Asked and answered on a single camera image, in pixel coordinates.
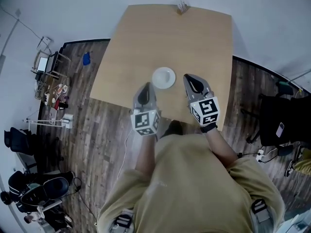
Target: wooden table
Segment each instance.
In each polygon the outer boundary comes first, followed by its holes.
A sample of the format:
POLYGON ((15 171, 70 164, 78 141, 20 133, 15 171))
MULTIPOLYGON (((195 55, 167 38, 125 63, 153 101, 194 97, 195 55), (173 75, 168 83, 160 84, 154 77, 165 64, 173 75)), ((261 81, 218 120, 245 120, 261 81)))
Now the wooden table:
POLYGON ((108 45, 91 98, 132 108, 134 94, 150 82, 158 67, 176 73, 175 84, 156 90, 162 116, 197 123, 187 107, 185 73, 207 80, 221 109, 222 130, 228 103, 231 66, 231 16, 191 7, 183 15, 173 5, 131 5, 108 45))

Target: office chair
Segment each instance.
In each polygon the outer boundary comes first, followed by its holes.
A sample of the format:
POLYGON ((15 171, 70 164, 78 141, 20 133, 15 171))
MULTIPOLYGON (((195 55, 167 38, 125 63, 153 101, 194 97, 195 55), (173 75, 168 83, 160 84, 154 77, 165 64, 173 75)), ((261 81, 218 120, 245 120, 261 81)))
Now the office chair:
POLYGON ((259 120, 259 131, 253 138, 246 141, 250 144, 260 136, 263 146, 277 146, 287 142, 311 142, 311 96, 295 99, 281 98, 261 94, 262 99, 259 115, 241 109, 244 115, 250 115, 259 120), (280 124, 284 129, 280 137, 276 132, 280 124))
POLYGON ((12 152, 34 156, 36 163, 25 164, 28 172, 35 166, 37 166, 38 173, 45 171, 47 157, 42 146, 41 136, 31 134, 29 130, 18 130, 12 127, 9 132, 4 131, 4 143, 12 152))
POLYGON ((4 143, 13 152, 33 155, 35 153, 33 138, 30 131, 21 132, 13 127, 9 132, 4 131, 4 143))

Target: wooden floor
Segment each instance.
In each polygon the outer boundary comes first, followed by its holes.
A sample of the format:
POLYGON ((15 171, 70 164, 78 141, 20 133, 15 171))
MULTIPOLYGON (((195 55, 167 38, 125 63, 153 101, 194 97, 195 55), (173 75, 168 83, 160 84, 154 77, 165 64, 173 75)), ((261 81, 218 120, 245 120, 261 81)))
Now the wooden floor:
MULTIPOLYGON (((41 134, 50 133, 51 139, 59 137, 60 152, 65 158, 60 164, 61 171, 72 170, 83 181, 81 195, 92 212, 97 216, 103 206, 107 194, 114 184, 125 153, 124 142, 132 126, 130 110, 89 98, 89 94, 107 47, 107 42, 70 44, 63 54, 72 60, 69 75, 69 108, 66 113, 74 115, 71 130, 41 127, 41 134), (90 52, 91 64, 84 67, 82 57, 90 52)), ((277 93, 276 78, 260 69, 233 60, 232 79, 229 103, 226 113, 223 136, 236 152, 257 152, 261 147, 260 141, 249 145, 245 141, 249 133, 258 129, 258 122, 240 113, 240 107, 258 113, 258 94, 274 96, 277 93)), ((61 118, 64 112, 58 112, 61 118)), ((43 117, 48 116, 44 110, 43 117)), ((161 120, 159 135, 161 135, 170 120, 161 120)), ((199 132, 197 126, 183 124, 186 133, 199 132)), ((127 140, 127 155, 123 168, 134 167, 141 145, 141 136, 130 133, 127 140)), ((304 208, 311 205, 311 177, 293 173, 285 178, 284 172, 294 153, 277 157, 273 161, 262 164, 280 190, 286 203, 287 211, 304 208)), ((64 198, 64 209, 74 220, 73 232, 96 232, 94 218, 82 203, 78 194, 64 198)))

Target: cable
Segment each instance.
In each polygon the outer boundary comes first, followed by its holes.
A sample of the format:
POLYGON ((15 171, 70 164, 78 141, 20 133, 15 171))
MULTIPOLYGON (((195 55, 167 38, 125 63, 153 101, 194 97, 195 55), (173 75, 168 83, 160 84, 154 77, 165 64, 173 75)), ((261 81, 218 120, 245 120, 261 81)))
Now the cable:
POLYGON ((272 151, 277 150, 277 148, 270 150, 266 155, 262 155, 262 156, 267 156, 269 153, 271 153, 272 151))
POLYGON ((87 207, 87 209, 89 210, 89 212, 90 212, 90 213, 92 214, 92 216, 94 217, 94 219, 95 219, 95 226, 97 226, 97 218, 95 217, 95 215, 94 215, 94 213, 91 211, 91 209, 87 206, 86 202, 84 201, 84 199, 82 198, 82 195, 81 195, 81 193, 80 193, 80 189, 81 189, 81 186, 82 186, 82 180, 81 180, 80 178, 78 178, 78 177, 74 177, 74 178, 73 178, 73 184, 74 184, 74 186, 76 187, 75 192, 70 193, 70 194, 67 194, 67 195, 64 195, 64 196, 60 197, 60 199, 61 199, 61 198, 64 198, 64 197, 67 197, 67 196, 70 196, 70 195, 73 195, 73 194, 76 194, 76 193, 79 193, 80 198, 81 198, 83 204, 87 207), (80 184, 80 185, 77 185, 77 184, 75 183, 75 181, 74 181, 75 179, 79 180, 81 184, 80 184))
POLYGON ((39 110, 36 110, 35 112, 33 112, 30 116, 27 116, 26 119, 28 119, 29 117, 31 117, 34 113, 38 112, 39 110))
POLYGON ((125 142, 124 142, 124 145, 125 145, 125 154, 124 154, 124 158, 123 158, 122 166, 121 166, 121 168, 120 168, 120 170, 119 170, 119 173, 118 173, 117 179, 119 178, 119 175, 120 175, 120 173, 121 173, 122 167, 123 167, 124 162, 125 162, 125 157, 126 157, 126 152, 127 152, 126 142, 127 142, 127 139, 128 139, 128 137, 130 136, 130 134, 131 134, 131 132, 132 132, 132 131, 133 131, 133 129, 131 129, 130 133, 128 134, 128 136, 127 136, 127 138, 126 138, 126 140, 125 140, 125 142))
POLYGON ((260 153, 245 153, 245 154, 242 154, 242 156, 245 156, 245 155, 250 155, 250 154, 257 154, 257 155, 261 155, 260 153))
POLYGON ((276 158, 278 155, 276 155, 275 157, 271 158, 270 160, 268 161, 262 161, 262 160, 258 160, 258 162, 261 162, 261 163, 268 163, 269 161, 272 161, 274 158, 276 158))
MULTIPOLYGON (((26 24, 24 24, 21 20, 19 20, 18 18, 16 18, 14 15, 12 15, 11 13, 7 12, 0 4, 0 9, 3 10, 3 12, 5 12, 6 14, 10 15, 11 17, 13 17, 15 20, 19 21, 22 25, 24 25, 27 29, 29 29, 38 39, 40 39, 40 41, 42 41, 42 38, 40 36, 38 36, 31 28, 29 28, 26 24)), ((44 41, 42 41, 46 46, 47 49, 50 51, 50 54, 52 54, 51 49, 49 48, 48 44, 46 44, 44 41)))

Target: monitor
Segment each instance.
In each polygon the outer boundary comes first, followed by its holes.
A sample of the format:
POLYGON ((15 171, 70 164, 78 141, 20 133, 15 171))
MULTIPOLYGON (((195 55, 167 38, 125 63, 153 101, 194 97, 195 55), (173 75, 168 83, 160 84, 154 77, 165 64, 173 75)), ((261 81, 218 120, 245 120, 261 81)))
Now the monitor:
POLYGON ((45 72, 45 68, 47 67, 48 58, 40 57, 39 65, 38 65, 38 72, 45 72))

